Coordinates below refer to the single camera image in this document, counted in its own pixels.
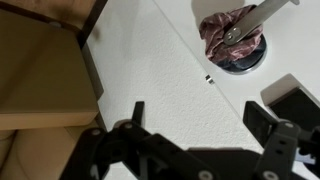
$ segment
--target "white table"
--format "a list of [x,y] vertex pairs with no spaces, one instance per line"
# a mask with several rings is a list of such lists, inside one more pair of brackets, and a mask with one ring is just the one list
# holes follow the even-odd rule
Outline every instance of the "white table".
[[320,1],[289,2],[263,25],[268,50],[263,64],[245,75],[231,75],[205,57],[205,43],[200,39],[198,25],[216,12],[225,12],[261,0],[154,0],[171,25],[190,48],[196,59],[215,81],[237,114],[242,117],[245,102],[262,103],[260,92],[291,73],[313,96],[320,99]]

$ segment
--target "wooden board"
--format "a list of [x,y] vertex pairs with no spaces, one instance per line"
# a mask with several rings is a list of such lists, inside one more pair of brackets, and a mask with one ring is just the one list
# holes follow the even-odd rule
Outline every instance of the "wooden board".
[[96,0],[0,0],[82,29]]

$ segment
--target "cloth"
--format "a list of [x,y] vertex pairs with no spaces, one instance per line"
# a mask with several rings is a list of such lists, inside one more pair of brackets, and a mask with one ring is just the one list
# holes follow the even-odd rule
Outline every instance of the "cloth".
[[217,64],[220,61],[236,61],[250,55],[260,43],[262,26],[255,28],[237,44],[224,44],[225,33],[247,15],[255,5],[250,5],[227,13],[216,13],[206,17],[200,24],[200,37],[206,42],[207,58]]

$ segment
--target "pink cloth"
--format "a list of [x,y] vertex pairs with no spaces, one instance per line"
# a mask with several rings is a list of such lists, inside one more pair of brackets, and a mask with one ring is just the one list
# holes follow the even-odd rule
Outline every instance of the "pink cloth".
[[251,54],[259,45],[261,25],[235,45],[228,46],[223,42],[224,34],[255,7],[251,5],[227,13],[216,13],[202,21],[200,36],[206,41],[206,56],[211,62],[236,61]]

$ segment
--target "white surface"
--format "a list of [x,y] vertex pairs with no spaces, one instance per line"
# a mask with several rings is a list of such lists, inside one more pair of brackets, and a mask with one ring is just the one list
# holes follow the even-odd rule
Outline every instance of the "white surface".
[[[184,149],[261,151],[153,1],[109,0],[93,32],[88,44],[104,87],[99,106],[109,130],[143,100],[145,128]],[[134,178],[119,164],[106,179]]]
[[320,99],[320,61],[318,36],[320,1],[287,3],[264,23],[268,52],[263,64],[246,75],[230,75],[207,60],[205,44],[198,25],[206,16],[225,12],[261,0],[154,0],[191,52],[197,57],[221,92],[242,117],[247,100],[262,105],[261,90],[284,75],[293,74],[316,98]]

